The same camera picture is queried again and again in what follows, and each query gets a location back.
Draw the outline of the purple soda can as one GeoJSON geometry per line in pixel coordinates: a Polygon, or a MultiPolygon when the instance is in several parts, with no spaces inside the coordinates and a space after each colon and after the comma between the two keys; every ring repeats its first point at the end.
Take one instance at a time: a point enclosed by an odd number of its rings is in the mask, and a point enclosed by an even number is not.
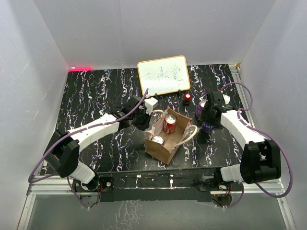
{"type": "Polygon", "coordinates": [[[201,130],[204,133],[211,133],[214,130],[214,121],[210,118],[204,118],[202,125],[201,125],[201,130]]]}
{"type": "Polygon", "coordinates": [[[201,101],[199,102],[199,104],[197,105],[197,107],[196,107],[196,112],[195,112],[195,116],[196,116],[197,118],[200,117],[200,115],[201,115],[201,113],[202,113],[202,111],[203,111],[203,109],[204,109],[206,103],[207,103],[207,100],[204,99],[204,100],[201,100],[201,101]]]}
{"type": "Polygon", "coordinates": [[[161,135],[155,135],[152,137],[152,141],[161,144],[162,146],[165,144],[165,140],[161,135]]]}

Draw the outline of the red cola can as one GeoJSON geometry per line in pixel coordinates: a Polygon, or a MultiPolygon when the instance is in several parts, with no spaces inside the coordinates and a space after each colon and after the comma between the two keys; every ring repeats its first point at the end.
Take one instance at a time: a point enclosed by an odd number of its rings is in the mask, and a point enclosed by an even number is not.
{"type": "Polygon", "coordinates": [[[163,123],[163,131],[166,134],[173,134],[177,125],[177,117],[173,114],[166,115],[163,123]]]}

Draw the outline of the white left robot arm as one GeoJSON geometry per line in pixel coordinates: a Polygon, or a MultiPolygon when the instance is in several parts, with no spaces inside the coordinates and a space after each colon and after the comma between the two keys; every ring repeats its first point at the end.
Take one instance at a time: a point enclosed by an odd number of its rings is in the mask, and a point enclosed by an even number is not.
{"type": "Polygon", "coordinates": [[[47,146],[45,160],[61,178],[73,178],[86,190],[94,191],[99,186],[99,176],[90,166],[80,161],[80,152],[103,137],[130,125],[141,131],[148,129],[157,105],[158,100],[153,97],[144,99],[133,96],[126,104],[86,125],[68,131],[57,129],[47,146]]]}

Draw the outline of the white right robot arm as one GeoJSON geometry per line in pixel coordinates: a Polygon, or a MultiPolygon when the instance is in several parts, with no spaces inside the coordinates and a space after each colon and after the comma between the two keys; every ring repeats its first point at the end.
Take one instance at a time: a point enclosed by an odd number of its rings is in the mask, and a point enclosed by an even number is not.
{"type": "Polygon", "coordinates": [[[241,162],[215,170],[214,186],[225,190],[231,182],[247,184],[281,177],[281,156],[278,145],[250,129],[247,122],[237,117],[237,110],[226,102],[220,91],[210,92],[198,117],[203,132],[226,128],[243,149],[241,162]]]}

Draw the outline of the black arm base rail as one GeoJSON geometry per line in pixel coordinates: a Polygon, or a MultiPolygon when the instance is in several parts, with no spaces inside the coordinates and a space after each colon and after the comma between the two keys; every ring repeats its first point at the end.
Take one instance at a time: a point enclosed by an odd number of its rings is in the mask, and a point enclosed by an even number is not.
{"type": "Polygon", "coordinates": [[[96,195],[100,202],[126,200],[171,201],[191,200],[211,202],[214,195],[227,196],[231,202],[232,192],[241,192],[238,182],[223,182],[214,169],[155,170],[131,172],[102,172],[93,190],[78,180],[73,189],[82,196],[96,195]]]}

